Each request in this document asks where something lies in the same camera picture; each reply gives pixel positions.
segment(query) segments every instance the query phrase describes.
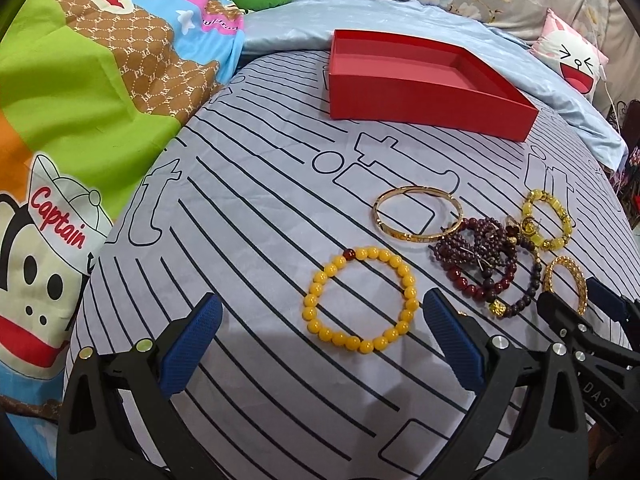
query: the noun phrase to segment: open red box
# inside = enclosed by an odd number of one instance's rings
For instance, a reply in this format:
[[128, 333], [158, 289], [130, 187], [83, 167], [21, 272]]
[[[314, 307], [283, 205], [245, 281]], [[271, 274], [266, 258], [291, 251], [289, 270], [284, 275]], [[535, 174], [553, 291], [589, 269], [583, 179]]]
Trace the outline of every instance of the open red box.
[[460, 46], [402, 34], [336, 30], [329, 62], [332, 119], [456, 128], [522, 142], [538, 109]]

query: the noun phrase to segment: yellow crystal bracelet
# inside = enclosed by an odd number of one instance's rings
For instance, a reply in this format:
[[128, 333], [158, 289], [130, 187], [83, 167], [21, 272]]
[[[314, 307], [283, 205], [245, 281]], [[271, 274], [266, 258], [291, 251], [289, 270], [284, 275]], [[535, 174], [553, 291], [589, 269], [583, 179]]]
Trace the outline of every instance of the yellow crystal bracelet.
[[[533, 218], [533, 204], [537, 200], [548, 203], [558, 215], [562, 224], [562, 236], [557, 238], [545, 239], [540, 232], [538, 232], [538, 222]], [[522, 233], [529, 237], [529, 239], [540, 248], [542, 251], [558, 251], [569, 243], [571, 234], [574, 232], [574, 221], [568, 215], [566, 209], [562, 206], [560, 201], [551, 193], [542, 191], [541, 189], [534, 189], [529, 192], [527, 198], [522, 205], [522, 221], [520, 222], [520, 229]]]
[[[404, 307], [398, 316], [398, 323], [395, 326], [387, 328], [382, 335], [369, 340], [361, 340], [356, 335], [347, 335], [342, 331], [334, 332], [326, 327], [317, 318], [318, 298], [322, 294], [322, 287], [327, 280], [338, 273], [347, 262], [351, 260], [380, 260], [392, 267], [401, 278], [404, 291]], [[336, 346], [344, 346], [347, 350], [359, 350], [363, 354], [369, 354], [374, 350], [382, 351], [389, 343], [393, 343], [398, 337], [409, 332], [409, 323], [414, 318], [414, 312], [420, 306], [417, 299], [418, 291], [415, 288], [415, 277], [411, 273], [411, 267], [402, 261], [397, 254], [393, 254], [387, 249], [379, 249], [377, 247], [366, 247], [356, 249], [346, 249], [340, 256], [335, 256], [330, 264], [324, 266], [324, 270], [319, 270], [314, 275], [309, 292], [303, 300], [304, 308], [302, 309], [302, 319], [306, 323], [306, 329], [312, 334], [317, 334], [320, 341], [332, 342]]]

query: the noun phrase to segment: metal screw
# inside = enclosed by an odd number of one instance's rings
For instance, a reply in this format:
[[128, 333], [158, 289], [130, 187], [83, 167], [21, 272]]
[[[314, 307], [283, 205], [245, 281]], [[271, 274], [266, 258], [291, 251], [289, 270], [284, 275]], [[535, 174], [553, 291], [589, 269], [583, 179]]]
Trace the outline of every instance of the metal screw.
[[151, 339], [141, 339], [136, 343], [136, 350], [138, 352], [149, 352], [154, 346], [154, 342]]
[[509, 346], [509, 340], [503, 335], [497, 335], [491, 339], [491, 344], [494, 345], [497, 349], [504, 350], [505, 348], [507, 348], [507, 346]]
[[88, 359], [94, 354], [94, 349], [90, 346], [85, 346], [78, 352], [78, 357], [81, 359]]
[[566, 354], [566, 346], [564, 346], [564, 344], [562, 344], [562, 343], [554, 343], [552, 348], [553, 348], [554, 352], [556, 354], [558, 354], [558, 355]]

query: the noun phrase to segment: gold bangle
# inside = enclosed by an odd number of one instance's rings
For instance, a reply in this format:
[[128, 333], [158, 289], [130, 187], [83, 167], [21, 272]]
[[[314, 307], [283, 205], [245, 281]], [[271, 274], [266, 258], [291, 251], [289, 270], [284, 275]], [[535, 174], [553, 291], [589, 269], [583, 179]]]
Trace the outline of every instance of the gold bangle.
[[545, 277], [543, 279], [544, 290], [549, 292], [554, 291], [552, 278], [556, 265], [566, 268], [574, 278], [575, 286], [578, 289], [578, 316], [584, 316], [584, 313], [587, 311], [587, 283], [584, 280], [584, 274], [578, 264], [568, 256], [557, 256], [546, 266]]
[[[318, 319], [318, 298], [322, 294], [323, 286], [329, 278], [334, 277], [347, 262], [351, 260], [379, 260], [391, 267], [400, 277], [404, 290], [402, 291], [402, 310], [398, 314], [398, 322], [387, 328], [382, 335], [371, 339], [360, 339], [356, 335], [348, 336], [338, 330], [334, 332], [324, 326]], [[409, 332], [409, 323], [414, 318], [414, 312], [420, 307], [418, 291], [415, 288], [415, 277], [411, 273], [411, 267], [402, 261], [402, 258], [391, 251], [377, 247], [358, 247], [346, 249], [341, 255], [335, 256], [330, 264], [326, 264], [323, 270], [315, 273], [313, 281], [309, 285], [308, 294], [302, 300], [302, 319], [306, 321], [306, 329], [316, 334], [320, 341], [332, 342], [347, 350], [359, 350], [363, 354], [369, 354], [374, 350], [382, 352], [390, 343], [393, 343], [401, 335]]]
[[[416, 235], [413, 233], [403, 233], [402, 231], [398, 231], [386, 225], [381, 219], [378, 213], [378, 209], [380, 208], [380, 204], [382, 204], [385, 200], [406, 193], [424, 193], [431, 196], [436, 196], [438, 198], [443, 198], [451, 202], [458, 212], [458, 219], [455, 224], [451, 227], [445, 229], [441, 233], [433, 234], [433, 235]], [[373, 209], [371, 211], [371, 215], [373, 216], [373, 221], [376, 225], [386, 234], [392, 236], [393, 238], [397, 238], [398, 240], [404, 240], [405, 242], [416, 242], [418, 244], [425, 244], [427, 242], [433, 242], [434, 240], [439, 240], [440, 238], [445, 237], [455, 231], [458, 230], [460, 224], [462, 224], [462, 206], [460, 202], [456, 200], [453, 195], [443, 191], [441, 189], [437, 189], [436, 187], [424, 187], [424, 186], [403, 186], [396, 187], [390, 191], [384, 192], [380, 195], [376, 201], [373, 203]]]
[[[536, 224], [539, 224], [539, 222], [536, 222], [536, 219], [532, 216], [533, 203], [536, 200], [542, 200], [542, 202], [548, 203], [554, 209], [562, 224], [561, 237], [545, 240], [545, 238], [538, 232], [538, 226]], [[568, 215], [566, 209], [562, 207], [560, 201], [551, 193], [547, 193], [541, 189], [534, 189], [530, 191], [522, 205], [522, 221], [520, 222], [520, 230], [542, 251], [558, 251], [565, 247], [571, 239], [571, 234], [574, 232], [573, 224], [574, 221], [571, 220], [571, 217]]]

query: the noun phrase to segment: light blue bedsheet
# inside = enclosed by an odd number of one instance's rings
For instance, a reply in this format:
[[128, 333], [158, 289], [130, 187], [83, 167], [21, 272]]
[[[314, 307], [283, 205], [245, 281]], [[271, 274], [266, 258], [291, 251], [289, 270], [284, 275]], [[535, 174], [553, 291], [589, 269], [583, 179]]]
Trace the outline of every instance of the light blue bedsheet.
[[519, 40], [415, 0], [295, 0], [252, 12], [245, 16], [242, 54], [328, 50], [336, 28], [396, 32], [462, 46], [517, 88], [558, 111], [604, 166], [616, 170], [626, 161], [626, 144], [605, 118]]

